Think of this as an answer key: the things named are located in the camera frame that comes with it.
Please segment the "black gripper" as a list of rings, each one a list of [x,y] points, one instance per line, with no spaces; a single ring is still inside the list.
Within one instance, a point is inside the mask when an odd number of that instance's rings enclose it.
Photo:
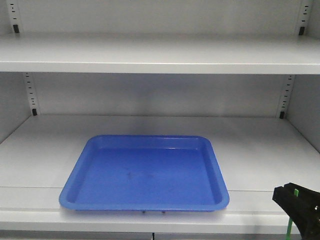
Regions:
[[[303,240],[320,238],[320,193],[295,183],[274,188],[272,200],[293,220]]]

